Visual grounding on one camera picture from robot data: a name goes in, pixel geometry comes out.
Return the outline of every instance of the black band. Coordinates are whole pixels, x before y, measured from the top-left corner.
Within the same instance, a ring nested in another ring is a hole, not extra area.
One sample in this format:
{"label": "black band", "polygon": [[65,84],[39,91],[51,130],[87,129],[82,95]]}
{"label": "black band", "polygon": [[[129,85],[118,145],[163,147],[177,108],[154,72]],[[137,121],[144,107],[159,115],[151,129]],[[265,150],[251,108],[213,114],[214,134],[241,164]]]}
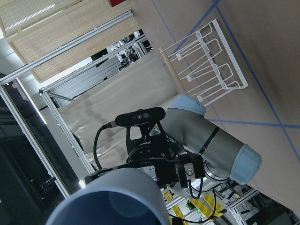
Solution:
{"label": "black band", "polygon": [[204,145],[202,146],[202,148],[199,151],[199,154],[202,155],[204,153],[204,151],[207,149],[208,145],[211,143],[212,139],[216,136],[218,130],[220,128],[216,127],[213,132],[211,133],[210,137],[207,139],[207,141],[204,143]]}

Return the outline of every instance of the white wire rack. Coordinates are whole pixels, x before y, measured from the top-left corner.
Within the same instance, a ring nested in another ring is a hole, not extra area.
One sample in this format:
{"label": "white wire rack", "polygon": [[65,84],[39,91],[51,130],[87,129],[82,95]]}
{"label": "white wire rack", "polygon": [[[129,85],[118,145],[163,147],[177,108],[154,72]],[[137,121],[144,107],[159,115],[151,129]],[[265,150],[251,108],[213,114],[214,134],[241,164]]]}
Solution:
{"label": "white wire rack", "polygon": [[178,90],[197,97],[204,106],[234,89],[248,86],[216,20],[168,48],[160,48],[160,53]]}

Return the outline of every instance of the light blue cap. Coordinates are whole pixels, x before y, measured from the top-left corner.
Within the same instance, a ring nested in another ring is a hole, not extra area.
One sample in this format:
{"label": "light blue cap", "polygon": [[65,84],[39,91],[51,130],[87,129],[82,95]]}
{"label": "light blue cap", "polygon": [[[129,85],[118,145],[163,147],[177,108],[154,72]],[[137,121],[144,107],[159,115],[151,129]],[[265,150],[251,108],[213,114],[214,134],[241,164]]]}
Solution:
{"label": "light blue cap", "polygon": [[262,157],[247,144],[241,147],[230,172],[230,179],[247,184],[253,179],[262,164]]}
{"label": "light blue cap", "polygon": [[204,116],[206,113],[205,107],[194,98],[188,95],[179,95],[169,106],[169,109],[183,109]]}

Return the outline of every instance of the woven bamboo shade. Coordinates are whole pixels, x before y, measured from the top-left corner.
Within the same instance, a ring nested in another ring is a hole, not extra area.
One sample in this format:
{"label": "woven bamboo shade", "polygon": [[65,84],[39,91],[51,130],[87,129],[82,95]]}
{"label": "woven bamboo shade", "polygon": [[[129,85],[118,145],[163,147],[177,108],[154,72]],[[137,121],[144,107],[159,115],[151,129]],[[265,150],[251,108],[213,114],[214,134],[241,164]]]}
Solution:
{"label": "woven bamboo shade", "polygon": [[139,29],[135,18],[128,18],[36,67],[32,74],[41,83]]}
{"label": "woven bamboo shade", "polygon": [[4,37],[16,33],[79,0],[0,0],[0,27]]}
{"label": "woven bamboo shade", "polygon": [[[129,11],[130,4],[127,0],[111,7],[108,0],[85,0],[10,36],[7,41],[27,64]],[[32,73],[42,82],[139,29],[134,18],[127,19],[40,65]]]}

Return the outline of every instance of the screw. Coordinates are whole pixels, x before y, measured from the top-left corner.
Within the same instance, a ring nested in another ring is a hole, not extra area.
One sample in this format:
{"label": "screw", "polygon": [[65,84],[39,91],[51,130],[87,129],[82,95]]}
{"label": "screw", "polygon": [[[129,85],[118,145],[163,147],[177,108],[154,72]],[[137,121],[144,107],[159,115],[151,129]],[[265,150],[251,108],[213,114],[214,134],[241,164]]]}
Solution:
{"label": "screw", "polygon": [[187,169],[187,175],[188,176],[191,176],[191,175],[193,175],[194,174],[194,170],[192,169],[192,168],[188,168]]}

